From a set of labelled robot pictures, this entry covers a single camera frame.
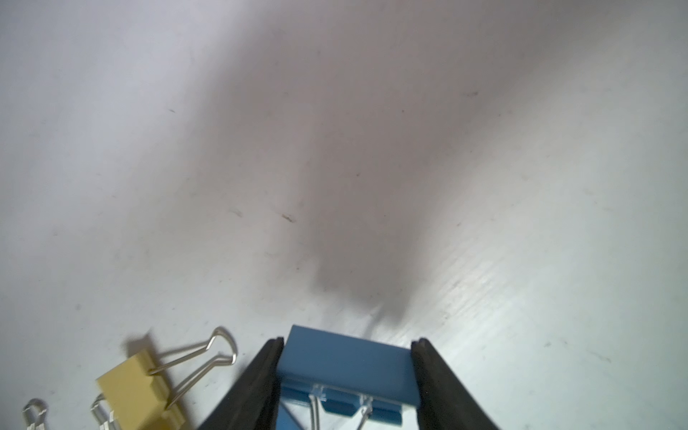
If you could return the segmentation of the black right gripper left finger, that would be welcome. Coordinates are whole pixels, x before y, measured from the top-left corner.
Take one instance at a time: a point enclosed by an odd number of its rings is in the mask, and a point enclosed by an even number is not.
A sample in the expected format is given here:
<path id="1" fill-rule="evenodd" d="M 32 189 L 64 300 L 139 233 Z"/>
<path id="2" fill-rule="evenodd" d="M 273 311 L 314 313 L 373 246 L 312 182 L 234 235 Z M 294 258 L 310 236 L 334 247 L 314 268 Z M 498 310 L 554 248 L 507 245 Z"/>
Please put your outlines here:
<path id="1" fill-rule="evenodd" d="M 199 429 L 274 430 L 281 396 L 277 366 L 283 349 L 282 337 L 267 340 Z"/>

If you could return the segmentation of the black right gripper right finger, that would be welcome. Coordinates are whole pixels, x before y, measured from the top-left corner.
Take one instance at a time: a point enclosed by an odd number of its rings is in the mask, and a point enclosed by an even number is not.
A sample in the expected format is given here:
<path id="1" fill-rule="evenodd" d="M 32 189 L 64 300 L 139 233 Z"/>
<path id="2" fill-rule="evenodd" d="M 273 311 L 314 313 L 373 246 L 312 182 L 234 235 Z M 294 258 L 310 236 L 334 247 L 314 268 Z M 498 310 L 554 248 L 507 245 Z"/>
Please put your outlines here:
<path id="1" fill-rule="evenodd" d="M 419 429 L 499 429 L 428 339 L 415 340 L 410 350 L 420 395 Z"/>

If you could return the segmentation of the blue binder clip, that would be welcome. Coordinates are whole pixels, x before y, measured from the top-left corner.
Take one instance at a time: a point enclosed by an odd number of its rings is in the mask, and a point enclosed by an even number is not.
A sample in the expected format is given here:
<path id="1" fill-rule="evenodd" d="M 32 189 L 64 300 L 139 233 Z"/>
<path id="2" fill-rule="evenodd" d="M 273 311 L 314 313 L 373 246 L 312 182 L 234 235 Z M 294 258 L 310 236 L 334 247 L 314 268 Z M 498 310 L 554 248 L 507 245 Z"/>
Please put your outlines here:
<path id="1" fill-rule="evenodd" d="M 403 424 L 405 410 L 420 407 L 411 350 L 294 325 L 277 365 L 281 400 L 307 407 L 312 423 L 321 411 Z"/>

